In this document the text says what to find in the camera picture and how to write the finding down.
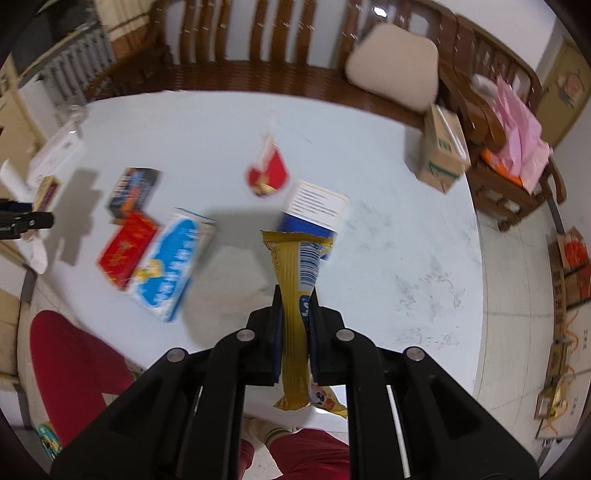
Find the red packet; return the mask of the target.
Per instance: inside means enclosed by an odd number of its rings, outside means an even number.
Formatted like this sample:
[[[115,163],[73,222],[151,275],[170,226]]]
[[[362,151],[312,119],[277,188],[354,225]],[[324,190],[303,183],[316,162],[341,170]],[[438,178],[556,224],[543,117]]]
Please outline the red packet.
[[[124,291],[158,225],[142,212],[133,211],[101,253],[97,266],[105,278]]]

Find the dark cigarette box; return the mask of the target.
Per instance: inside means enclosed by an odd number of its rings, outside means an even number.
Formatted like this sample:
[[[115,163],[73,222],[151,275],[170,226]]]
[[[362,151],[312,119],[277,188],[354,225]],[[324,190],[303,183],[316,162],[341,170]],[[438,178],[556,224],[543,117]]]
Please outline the dark cigarette box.
[[[124,220],[130,212],[140,211],[159,180],[160,172],[151,168],[129,167],[115,184],[107,209],[116,220]]]

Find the blue white tissue box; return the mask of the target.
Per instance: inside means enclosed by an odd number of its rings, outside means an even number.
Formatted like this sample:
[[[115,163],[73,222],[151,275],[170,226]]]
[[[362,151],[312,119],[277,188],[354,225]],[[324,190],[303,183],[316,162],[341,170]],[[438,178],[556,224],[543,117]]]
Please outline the blue white tissue box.
[[[174,209],[135,268],[127,287],[129,296],[162,322],[171,322],[215,230],[211,218]]]

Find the yellow snack wrapper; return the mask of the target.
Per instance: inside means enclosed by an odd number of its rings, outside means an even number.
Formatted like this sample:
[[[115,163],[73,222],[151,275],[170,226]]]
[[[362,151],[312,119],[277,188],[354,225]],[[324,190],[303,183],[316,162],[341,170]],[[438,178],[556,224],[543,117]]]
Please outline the yellow snack wrapper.
[[[283,397],[274,404],[283,411],[310,405],[339,417],[348,409],[332,388],[318,386],[311,379],[308,361],[308,323],[311,295],[315,291],[322,256],[332,250],[332,239],[305,233],[264,231],[263,243],[271,262],[283,302],[283,354],[280,379]]]

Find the blue white medicine box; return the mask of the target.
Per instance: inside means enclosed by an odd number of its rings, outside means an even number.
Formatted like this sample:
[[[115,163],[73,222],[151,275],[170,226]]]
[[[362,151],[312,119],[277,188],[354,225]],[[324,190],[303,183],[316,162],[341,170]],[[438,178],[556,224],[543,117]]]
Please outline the blue white medicine box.
[[[290,191],[279,231],[334,238],[339,232],[349,198],[310,182],[300,181]]]

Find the red paper cup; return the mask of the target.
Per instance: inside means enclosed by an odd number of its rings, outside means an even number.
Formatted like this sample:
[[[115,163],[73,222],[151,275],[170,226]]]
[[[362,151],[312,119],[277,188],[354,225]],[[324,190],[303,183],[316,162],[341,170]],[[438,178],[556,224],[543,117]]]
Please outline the red paper cup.
[[[245,179],[249,189],[259,197],[267,196],[286,186],[290,179],[283,154],[276,145],[273,136],[266,136],[259,162],[253,164],[246,171]]]

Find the long white box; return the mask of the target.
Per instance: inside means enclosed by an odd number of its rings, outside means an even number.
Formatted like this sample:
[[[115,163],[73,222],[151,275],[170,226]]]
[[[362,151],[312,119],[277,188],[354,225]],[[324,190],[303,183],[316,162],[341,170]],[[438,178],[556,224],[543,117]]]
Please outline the long white box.
[[[30,187],[37,187],[49,176],[61,183],[66,182],[86,152],[78,125],[72,120],[68,121],[31,160],[26,183]]]

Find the grey radiator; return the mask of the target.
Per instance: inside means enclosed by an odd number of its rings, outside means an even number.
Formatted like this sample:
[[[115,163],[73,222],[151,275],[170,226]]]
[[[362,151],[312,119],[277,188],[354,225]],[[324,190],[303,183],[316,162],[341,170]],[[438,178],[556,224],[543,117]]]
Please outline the grey radiator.
[[[115,62],[111,42],[95,23],[76,30],[41,63],[39,79],[57,107],[84,105],[90,83]]]

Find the cardboard boxes on floor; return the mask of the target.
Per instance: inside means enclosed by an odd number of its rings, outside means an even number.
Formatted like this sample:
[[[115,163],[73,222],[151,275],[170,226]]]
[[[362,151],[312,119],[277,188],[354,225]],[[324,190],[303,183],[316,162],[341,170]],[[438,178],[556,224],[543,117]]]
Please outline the cardboard boxes on floor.
[[[548,245],[554,326],[544,386],[537,397],[536,437],[575,436],[590,414],[590,250],[571,228]]]

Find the brown cardboard drink carton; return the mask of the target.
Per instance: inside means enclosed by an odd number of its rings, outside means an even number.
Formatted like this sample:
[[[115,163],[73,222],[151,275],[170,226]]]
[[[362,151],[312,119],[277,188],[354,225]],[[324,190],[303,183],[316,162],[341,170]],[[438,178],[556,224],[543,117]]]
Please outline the brown cardboard drink carton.
[[[447,194],[472,162],[458,116],[437,104],[427,111],[417,178]]]

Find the pink plastic bag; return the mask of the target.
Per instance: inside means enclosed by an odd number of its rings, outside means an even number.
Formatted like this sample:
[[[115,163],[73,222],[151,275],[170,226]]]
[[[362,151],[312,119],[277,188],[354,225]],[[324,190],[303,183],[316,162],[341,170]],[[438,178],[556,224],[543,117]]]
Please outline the pink plastic bag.
[[[541,138],[542,126],[512,87],[497,78],[497,96],[493,102],[506,142],[497,153],[490,153],[487,163],[494,171],[533,194],[549,164],[552,148]]]

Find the wooden bench sofa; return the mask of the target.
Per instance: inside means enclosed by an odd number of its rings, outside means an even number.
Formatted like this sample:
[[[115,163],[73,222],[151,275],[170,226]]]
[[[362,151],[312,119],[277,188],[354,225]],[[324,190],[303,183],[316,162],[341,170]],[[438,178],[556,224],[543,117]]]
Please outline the wooden bench sofa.
[[[256,2],[247,57],[226,56],[231,1],[187,1],[184,4],[178,53],[165,40],[168,4],[155,1],[147,28],[134,51],[92,80],[89,101],[162,90],[243,91],[306,97],[341,104],[420,127],[423,116],[400,100],[365,92],[346,73],[349,58],[380,24],[410,28],[411,17],[427,19],[426,39],[438,50],[436,97],[461,118],[468,116],[468,93],[453,66],[458,22],[447,7],[433,1],[349,1],[335,51],[335,65],[311,65],[311,40],[318,4],[305,1],[271,5]]]

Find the beige cushion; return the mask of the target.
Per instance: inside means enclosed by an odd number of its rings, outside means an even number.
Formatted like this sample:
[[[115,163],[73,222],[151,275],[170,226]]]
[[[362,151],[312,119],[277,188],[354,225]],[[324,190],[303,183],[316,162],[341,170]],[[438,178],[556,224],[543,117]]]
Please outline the beige cushion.
[[[439,51],[425,36],[380,23],[353,49],[345,72],[356,87],[423,114],[438,95]]]

